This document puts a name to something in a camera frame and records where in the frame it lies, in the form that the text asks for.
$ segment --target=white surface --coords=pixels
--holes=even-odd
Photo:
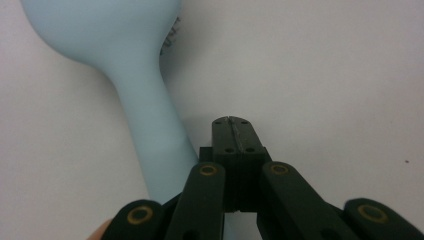
[[[181,17],[162,67],[196,149],[212,120],[246,118],[328,202],[424,229],[423,1],[185,0]],[[0,0],[0,239],[84,239],[147,197],[110,82]],[[258,239],[253,216],[232,222]]]

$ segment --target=black plastic part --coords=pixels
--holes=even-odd
[[[199,163],[190,172],[165,240],[220,240],[224,224],[225,169]]]
[[[226,212],[256,212],[261,197],[258,179],[267,152],[252,124],[222,117],[212,123],[212,159],[224,166]]]
[[[272,162],[252,125],[223,117],[212,123],[212,147],[184,190],[163,206],[140,200],[122,208],[102,240],[220,240],[224,211],[257,212],[264,240],[424,240],[387,206],[369,199],[326,203],[292,166]]]
[[[162,206],[154,201],[139,200],[123,207],[102,236],[102,240],[158,239],[163,218]]]
[[[343,217],[363,239],[424,240],[424,235],[403,217],[389,207],[370,199],[348,201]]]
[[[266,163],[261,187],[285,234],[274,239],[359,239],[292,166]]]

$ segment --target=light blue object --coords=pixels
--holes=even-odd
[[[48,45],[115,85],[150,198],[164,203],[180,193],[197,156],[162,81],[159,53],[181,1],[21,2]]]

